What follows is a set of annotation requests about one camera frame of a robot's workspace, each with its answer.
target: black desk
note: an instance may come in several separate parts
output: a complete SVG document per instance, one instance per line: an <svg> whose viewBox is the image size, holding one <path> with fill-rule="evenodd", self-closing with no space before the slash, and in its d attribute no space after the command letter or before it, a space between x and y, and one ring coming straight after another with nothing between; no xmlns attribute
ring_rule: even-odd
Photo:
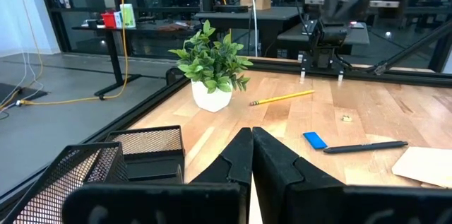
<svg viewBox="0 0 452 224"><path fill-rule="evenodd" d="M369 45L369 33L367 25L362 23L364 29L351 29L349 35L345 38L344 45L338 50L339 54L351 54L353 45ZM296 59L298 51L309 49L309 37L302 34L301 23L293 28L278 35L277 46L287 50L287 58Z"/></svg>
<svg viewBox="0 0 452 224"><path fill-rule="evenodd" d="M177 30L177 31L158 30L159 27L164 26L164 25L169 25L169 24L170 23L166 23L164 20L156 20L155 24L137 25L136 28L126 28L126 31L128 31L128 32L132 31L135 33L155 33L158 35L174 35L175 33L180 35L182 33L182 34L186 34L187 37L196 34L196 32L194 32L192 30ZM115 78L116 82L110 86L107 86L106 88L103 88L102 90L97 91L96 93L94 93L94 95L101 96L116 88L122 87L124 84L124 79L122 77L121 67L119 65L118 51L116 49L116 45L114 43L114 38L113 38L113 32L121 33L122 29L121 28L89 28L89 27L84 27L84 26L72 27L72 29L73 30L94 30L94 31L102 32L105 34L105 42L107 44L108 54L110 55L110 59L112 61L114 78ZM140 78L140 77L141 77L141 75L139 75L139 74L131 74L127 78L127 83L132 82L133 80Z"/></svg>
<svg viewBox="0 0 452 224"><path fill-rule="evenodd" d="M195 17L208 19L214 28L221 30L248 29L250 13L253 13L252 10L249 10L248 13L197 13ZM267 57L276 58L277 48L273 43L279 33L299 23L297 8L272 7L262 11L257 10L256 18L262 54L267 53ZM251 29L254 29L254 19L251 20Z"/></svg>

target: wooden table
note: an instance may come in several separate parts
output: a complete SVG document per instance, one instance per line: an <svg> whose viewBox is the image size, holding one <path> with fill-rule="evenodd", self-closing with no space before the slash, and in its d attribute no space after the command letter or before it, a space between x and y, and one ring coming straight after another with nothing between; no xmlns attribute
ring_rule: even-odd
<svg viewBox="0 0 452 224"><path fill-rule="evenodd" d="M200 110L187 85L130 129L180 124L185 182L207 168L242 127L263 127L346 184L421 185L391 172L406 148L326 155L312 149L302 133L315 131L329 146L402 140L410 146L452 148L452 89L348 80L339 84L323 78L305 78L301 84L297 75L257 71L246 76L251 77L248 91L234 92L229 106L217 113ZM253 100L310 89L316 92L248 106ZM343 122L343 115L352 122ZM258 216L255 203L252 194L251 217Z"/></svg>

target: mesh pencil holder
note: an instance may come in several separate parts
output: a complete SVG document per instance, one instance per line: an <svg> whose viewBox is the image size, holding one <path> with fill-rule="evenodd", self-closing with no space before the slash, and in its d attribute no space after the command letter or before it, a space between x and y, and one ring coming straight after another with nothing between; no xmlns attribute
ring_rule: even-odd
<svg viewBox="0 0 452 224"><path fill-rule="evenodd" d="M91 182L124 183L121 143L67 146L5 218L6 223L62 223L66 197Z"/></svg>
<svg viewBox="0 0 452 224"><path fill-rule="evenodd" d="M130 182L183 182L185 151L180 126L113 131L105 141L122 143Z"/></svg>

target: pencil eraser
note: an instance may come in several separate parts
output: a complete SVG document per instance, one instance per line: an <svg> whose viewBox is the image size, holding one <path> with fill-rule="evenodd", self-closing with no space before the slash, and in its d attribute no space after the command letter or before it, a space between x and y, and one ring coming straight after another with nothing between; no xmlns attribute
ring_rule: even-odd
<svg viewBox="0 0 452 224"><path fill-rule="evenodd" d="M303 133L303 136L311 144L312 148L314 148L316 150L327 148L326 143L323 142L323 140L320 138L319 135L317 135L316 132Z"/></svg>

